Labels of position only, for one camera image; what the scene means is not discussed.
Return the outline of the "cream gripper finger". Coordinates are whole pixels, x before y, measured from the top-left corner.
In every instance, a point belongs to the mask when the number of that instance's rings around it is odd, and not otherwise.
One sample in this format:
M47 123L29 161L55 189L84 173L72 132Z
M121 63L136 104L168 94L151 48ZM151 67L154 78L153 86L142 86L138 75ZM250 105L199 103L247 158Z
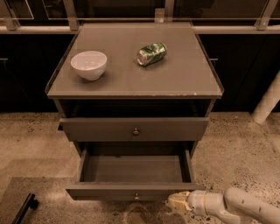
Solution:
M170 196L168 197L168 205L169 205L170 207L173 207L173 208L176 207L176 202L175 202L175 199L174 199L174 197L173 197L172 195L170 195Z

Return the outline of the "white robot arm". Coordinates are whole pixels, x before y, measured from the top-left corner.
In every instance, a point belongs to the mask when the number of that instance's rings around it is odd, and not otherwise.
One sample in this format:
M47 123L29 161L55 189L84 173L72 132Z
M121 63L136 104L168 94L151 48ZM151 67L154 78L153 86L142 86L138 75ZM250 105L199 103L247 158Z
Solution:
M280 74L255 111L213 113L194 154L203 191L172 195L174 224L280 224Z

